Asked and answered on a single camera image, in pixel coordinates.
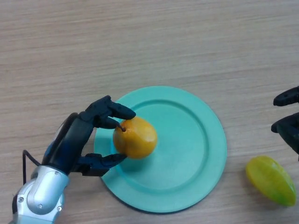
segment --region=teal plate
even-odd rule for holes
[[[151,123],[158,134],[150,156],[126,159],[102,177],[117,198],[138,210],[170,213],[193,206],[213,190],[226,164],[227,142],[206,103],[168,86],[138,89],[117,102]],[[95,153],[117,153],[112,135],[113,130],[97,130]]]

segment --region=orange fruit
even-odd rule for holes
[[[157,144],[157,133],[154,127],[140,117],[125,120],[114,130],[113,143],[119,153],[131,159],[142,159],[150,155]]]

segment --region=black robotic finger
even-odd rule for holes
[[[104,167],[112,168],[120,164],[126,158],[127,156],[124,154],[113,154],[113,155],[108,155],[106,157],[103,157],[101,162]]]
[[[274,106],[286,106],[299,102],[299,86],[287,90],[274,98]]]
[[[292,127],[299,127],[299,112],[295,113],[293,115],[287,116],[285,118],[282,118],[281,120],[275,122],[272,126],[271,126],[271,131],[274,133],[278,133],[277,131],[277,126],[279,124],[283,124],[283,125],[287,125],[287,126],[292,126]]]
[[[98,123],[95,123],[95,127],[105,128],[105,129],[115,129],[119,127],[123,132],[125,129],[120,125],[120,123],[113,118],[107,117],[99,120]]]
[[[112,102],[108,105],[108,108],[111,110],[112,117],[130,120],[136,116],[136,113],[129,109],[128,107]]]
[[[299,154],[299,129],[287,124],[278,124],[277,132],[281,138]]]

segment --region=black robotic claw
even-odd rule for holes
[[[100,154],[81,156],[94,128],[115,129],[117,120],[132,119],[136,113],[126,106],[115,103],[105,96],[77,114],[72,113],[60,126],[54,141],[46,151],[42,165],[54,167],[65,174],[80,172],[88,176],[103,176],[110,168],[122,162],[126,156],[114,154],[102,157]]]
[[[287,90],[274,98],[274,106],[287,106],[299,102],[299,86]]]
[[[90,104],[79,116],[96,128],[114,129],[119,127],[122,129],[120,124],[111,117],[129,120],[135,117],[136,113],[126,106],[113,102],[110,96],[105,96]]]
[[[292,88],[275,97],[275,106],[286,106],[299,102],[299,87]],[[299,154],[299,113],[285,117],[271,126],[274,133],[278,133],[281,138]]]
[[[126,157],[123,154],[102,157],[100,154],[90,153],[79,158],[73,172],[82,173],[83,176],[103,176],[110,168],[124,161]]]

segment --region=black cable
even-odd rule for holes
[[[37,166],[40,166],[41,164],[30,155],[30,153],[27,150],[23,150],[23,184],[26,184],[26,156]]]

